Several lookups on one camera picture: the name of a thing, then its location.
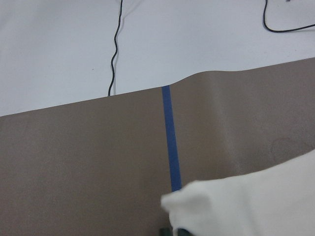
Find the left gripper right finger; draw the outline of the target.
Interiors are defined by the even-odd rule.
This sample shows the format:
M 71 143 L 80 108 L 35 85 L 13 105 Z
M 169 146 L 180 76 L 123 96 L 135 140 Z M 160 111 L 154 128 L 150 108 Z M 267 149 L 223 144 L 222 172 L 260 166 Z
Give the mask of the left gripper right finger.
M 187 229 L 178 228 L 177 229 L 177 236 L 192 236 L 192 234 Z

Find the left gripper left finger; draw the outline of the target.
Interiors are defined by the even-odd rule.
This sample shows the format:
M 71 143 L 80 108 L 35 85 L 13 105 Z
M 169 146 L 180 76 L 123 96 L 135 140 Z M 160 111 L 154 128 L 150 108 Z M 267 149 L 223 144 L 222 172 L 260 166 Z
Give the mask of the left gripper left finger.
M 158 235 L 159 236 L 173 236 L 173 232 L 170 228 L 160 228 Z

